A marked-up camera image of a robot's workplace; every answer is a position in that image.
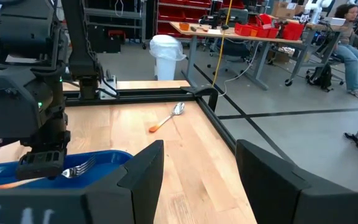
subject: black backpack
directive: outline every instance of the black backpack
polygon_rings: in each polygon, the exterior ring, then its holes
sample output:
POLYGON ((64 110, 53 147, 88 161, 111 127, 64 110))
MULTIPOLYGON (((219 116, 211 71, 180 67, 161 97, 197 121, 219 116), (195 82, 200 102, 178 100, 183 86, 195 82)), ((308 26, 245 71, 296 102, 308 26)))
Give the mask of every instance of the black backpack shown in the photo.
POLYGON ((318 85, 320 88, 326 92, 333 90, 333 88, 329 88, 331 86, 331 79, 333 77, 331 73, 331 66, 326 65, 323 67, 321 71, 320 77, 316 78, 317 71, 321 68, 316 68, 314 74, 308 78, 308 83, 310 85, 318 85))

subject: spoon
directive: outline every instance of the spoon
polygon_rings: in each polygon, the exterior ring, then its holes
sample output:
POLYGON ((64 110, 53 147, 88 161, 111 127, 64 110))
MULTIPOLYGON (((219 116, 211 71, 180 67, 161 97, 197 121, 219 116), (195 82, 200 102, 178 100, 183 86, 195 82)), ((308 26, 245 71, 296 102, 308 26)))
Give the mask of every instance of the spoon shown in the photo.
POLYGON ((161 122, 159 122, 158 124, 156 124, 155 126, 152 126, 151 128, 149 128, 149 132, 153 133, 156 132, 156 130, 158 130, 165 122, 167 122, 171 117, 175 116, 175 115, 180 115, 183 113, 183 110, 185 110, 185 103, 184 102, 180 102, 177 103, 175 105, 175 107, 173 107, 173 110, 171 112, 170 116, 167 116, 164 120, 162 120, 161 122))

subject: concrete floor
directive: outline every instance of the concrete floor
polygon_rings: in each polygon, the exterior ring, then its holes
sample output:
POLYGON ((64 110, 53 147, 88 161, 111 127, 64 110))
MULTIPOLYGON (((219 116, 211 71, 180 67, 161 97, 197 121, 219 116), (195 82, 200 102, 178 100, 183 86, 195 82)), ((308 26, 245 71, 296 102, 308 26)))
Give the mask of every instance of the concrete floor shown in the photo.
MULTIPOLYGON (((140 45, 123 45, 120 54, 99 54, 99 60, 118 80, 154 79, 154 58, 140 45)), ((213 78, 213 69, 206 65, 216 64, 217 60, 199 49, 196 64, 213 78)), ((180 70, 186 68, 186 63, 186 60, 177 63, 175 79, 183 79, 180 70)), ((358 190, 358 150, 342 135, 358 130, 358 99, 346 94, 345 86, 337 82, 333 82, 334 91, 329 93, 306 85, 301 77, 296 77, 292 86, 285 86, 284 80, 289 78, 288 71, 294 65, 295 62, 290 62, 264 67, 262 79, 269 85, 269 91, 261 90, 245 77, 227 83, 227 95, 251 118, 224 119, 224 125, 236 139, 246 139, 276 155, 277 149, 282 150, 300 167, 358 190), (316 111, 335 109, 356 110, 316 111), (289 115, 269 115, 294 111, 289 115)), ((237 63, 233 67, 239 71, 246 68, 246 64, 237 63)), ((302 69, 299 75, 305 76, 305 72, 302 69)), ((334 73, 344 76, 335 70, 334 73)), ((233 76, 229 72, 219 74, 218 86, 224 89, 223 81, 233 76)), ((194 79, 199 86, 209 85, 199 73, 194 79)), ((221 97, 216 114, 230 116, 239 112, 221 97)))

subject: fork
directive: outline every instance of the fork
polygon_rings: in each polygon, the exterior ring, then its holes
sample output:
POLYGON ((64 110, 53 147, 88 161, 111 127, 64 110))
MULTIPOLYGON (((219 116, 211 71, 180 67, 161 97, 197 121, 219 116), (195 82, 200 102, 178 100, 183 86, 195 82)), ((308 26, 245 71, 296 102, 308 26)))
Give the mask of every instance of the fork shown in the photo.
MULTIPOLYGON (((78 165, 78 166, 74 166, 68 169, 63 170, 62 172, 62 176, 71 179, 74 177, 79 177, 81 175, 83 175, 86 171, 90 170, 96 163, 96 157, 92 156, 90 157, 87 161, 85 161, 84 163, 78 165)), ((33 182, 35 180, 39 180, 42 179, 41 178, 34 178, 34 179, 29 179, 29 180, 21 180, 21 181, 17 181, 17 182, 13 182, 13 183, 9 183, 9 184, 1 184, 0 185, 0 189, 10 189, 10 188, 14 188, 29 182, 33 182)))

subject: blue tray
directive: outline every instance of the blue tray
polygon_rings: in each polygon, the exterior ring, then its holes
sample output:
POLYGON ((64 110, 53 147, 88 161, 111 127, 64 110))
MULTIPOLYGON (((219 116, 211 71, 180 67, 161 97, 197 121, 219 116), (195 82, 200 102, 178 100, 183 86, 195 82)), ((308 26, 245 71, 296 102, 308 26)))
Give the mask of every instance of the blue tray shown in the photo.
MULTIPOLYGON (((64 169, 80 165, 87 161, 91 156, 96 157, 95 165, 83 175, 67 179, 58 176, 55 180, 46 178, 20 185, 16 188, 25 189, 81 189, 99 180, 105 175, 110 174, 114 169, 127 162, 133 156, 129 153, 117 150, 107 150, 89 152, 66 156, 64 169)), ((17 162, 7 162, 0 164, 0 185, 18 181, 15 178, 17 162)))

